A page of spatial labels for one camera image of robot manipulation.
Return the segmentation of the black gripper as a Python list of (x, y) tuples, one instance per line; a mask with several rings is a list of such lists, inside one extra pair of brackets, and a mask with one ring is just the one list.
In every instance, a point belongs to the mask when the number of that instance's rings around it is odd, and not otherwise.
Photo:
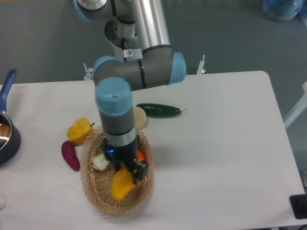
[(102, 150), (105, 157), (118, 172), (124, 165), (133, 177), (133, 183), (142, 181), (148, 174), (149, 164), (146, 161), (138, 160), (136, 157), (137, 140), (136, 138), (125, 146), (112, 146), (107, 138), (103, 140)]

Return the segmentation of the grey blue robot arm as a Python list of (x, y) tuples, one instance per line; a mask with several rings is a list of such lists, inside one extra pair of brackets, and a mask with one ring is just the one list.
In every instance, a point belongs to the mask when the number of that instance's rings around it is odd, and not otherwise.
[(93, 66), (95, 100), (106, 141), (106, 158), (116, 170), (124, 165), (134, 184), (148, 174), (149, 166), (136, 157), (136, 125), (132, 92), (184, 80), (186, 63), (172, 50), (163, 6), (159, 0), (76, 0), (74, 7), (86, 20), (108, 18), (120, 46), (136, 38), (141, 57), (132, 59), (104, 56)]

